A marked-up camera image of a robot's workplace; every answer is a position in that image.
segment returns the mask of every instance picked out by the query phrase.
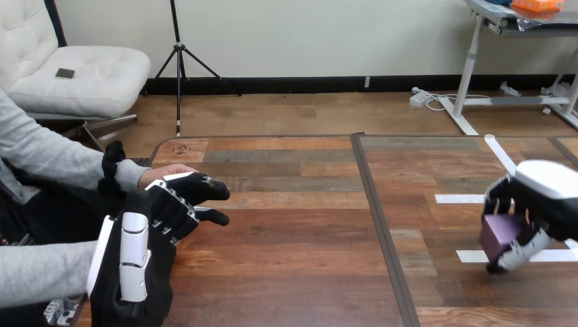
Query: white tape line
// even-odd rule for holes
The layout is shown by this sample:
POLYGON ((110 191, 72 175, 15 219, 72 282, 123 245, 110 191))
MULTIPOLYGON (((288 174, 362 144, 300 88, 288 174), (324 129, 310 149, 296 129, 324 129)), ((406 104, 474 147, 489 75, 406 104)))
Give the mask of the white tape line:
MULTIPOLYGON (((488 263, 483 250, 456 251, 459 259, 466 264, 488 263)), ((575 250, 543 250, 530 259, 530 262, 578 262, 575 250)))
POLYGON ((566 245, 568 245, 568 248, 571 250, 578 250, 578 242, 576 242, 575 240, 566 240, 565 241, 566 245))
POLYGON ((484 203, 483 194, 436 194, 437 203, 484 203))
POLYGON ((498 141, 496 141, 496 137, 488 134, 484 137, 484 140, 488 144, 489 148, 493 151, 493 153, 498 157, 498 159, 502 162, 502 165, 508 170, 510 175, 514 175, 516 173, 516 163, 510 159, 506 151, 502 149, 498 141))

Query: white wall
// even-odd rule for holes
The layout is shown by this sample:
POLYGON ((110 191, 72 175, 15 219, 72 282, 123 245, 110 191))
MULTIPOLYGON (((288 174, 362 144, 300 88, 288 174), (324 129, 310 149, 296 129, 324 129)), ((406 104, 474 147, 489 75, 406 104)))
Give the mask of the white wall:
MULTIPOLYGON (((176 0, 182 42, 225 77, 460 74, 474 20, 461 0, 176 0)), ((169 0, 56 0, 70 45, 136 48, 153 77, 172 50, 169 0)), ((554 74, 575 39, 485 31, 476 74, 554 74)), ((176 76, 175 62, 163 76, 176 76)), ((210 76, 185 59, 189 76, 210 76)))

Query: chair leg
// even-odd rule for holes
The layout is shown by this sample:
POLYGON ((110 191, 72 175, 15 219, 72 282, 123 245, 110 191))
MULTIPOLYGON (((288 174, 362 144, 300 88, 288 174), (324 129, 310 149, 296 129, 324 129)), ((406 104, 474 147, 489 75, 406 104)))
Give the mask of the chair leg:
POLYGON ((62 134, 62 136, 64 136, 65 138, 72 138, 74 136, 81 136, 82 134, 84 134, 85 136, 87 136, 90 139, 91 143, 93 144, 93 146, 97 150, 104 152, 102 145, 100 145, 98 140, 94 137, 94 135, 92 135, 91 130, 92 129, 99 129, 99 128, 103 128, 103 127, 108 127, 108 126, 112 126, 112 125, 119 124, 119 123, 124 123, 126 121, 135 121, 137 119, 138 119, 138 117, 135 114, 129 114, 127 116, 121 116, 119 118, 104 119, 102 121, 95 121, 94 123, 89 123, 89 122, 85 121, 85 123, 82 126, 77 127, 75 129, 71 129, 71 130, 65 132, 64 134, 62 134))
POLYGON ((90 139, 91 143, 93 144, 93 146, 96 147, 97 150, 99 150, 100 152, 104 152, 104 149, 102 148, 102 145, 100 145, 100 143, 98 142, 98 140, 94 137, 94 135, 92 135, 92 133, 90 132, 90 129, 88 128, 89 124, 85 123, 84 125, 82 125, 80 127, 80 130, 83 131, 85 133, 86 136, 88 136, 88 138, 90 139))
POLYGON ((87 128, 99 129, 99 128, 108 127, 108 126, 119 124, 119 123, 124 123, 126 121, 135 121, 137 119, 138 119, 138 117, 135 114, 129 114, 127 116, 120 116, 119 118, 105 119, 103 121, 96 121, 94 123, 87 123, 87 128))

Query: desk top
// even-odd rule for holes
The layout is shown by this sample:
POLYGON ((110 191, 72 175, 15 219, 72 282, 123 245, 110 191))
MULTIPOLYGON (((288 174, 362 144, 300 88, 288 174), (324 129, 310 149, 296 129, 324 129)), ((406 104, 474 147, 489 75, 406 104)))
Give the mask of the desk top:
POLYGON ((470 9, 485 18, 484 25, 489 27, 494 33, 504 36, 530 36, 530 37, 562 37, 578 36, 578 24, 575 20, 577 15, 575 10, 565 12, 565 20, 556 22, 543 22, 537 27, 520 31, 517 12, 503 5, 494 5, 486 0, 464 0, 470 9))
POLYGON ((499 20, 504 18, 515 18, 516 14, 511 9, 503 5, 494 5, 486 0, 465 0, 468 6, 474 11, 482 14, 484 17, 491 20, 499 20))

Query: robotic hand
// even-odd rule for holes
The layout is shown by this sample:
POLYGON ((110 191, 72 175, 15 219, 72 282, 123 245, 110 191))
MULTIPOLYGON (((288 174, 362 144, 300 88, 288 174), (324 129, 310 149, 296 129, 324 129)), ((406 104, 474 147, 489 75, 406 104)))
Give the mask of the robotic hand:
POLYGON ((513 176, 506 175, 487 190, 482 219, 508 214, 512 200, 514 215, 528 217, 529 226, 488 264, 489 273, 521 266, 552 239, 578 240, 578 172, 555 162, 523 161, 513 176))
POLYGON ((87 281, 92 326, 161 326, 172 302, 174 244, 200 221, 229 222, 217 210, 194 206, 227 200, 225 184, 200 173, 165 179, 129 193, 123 212, 103 222, 87 281))

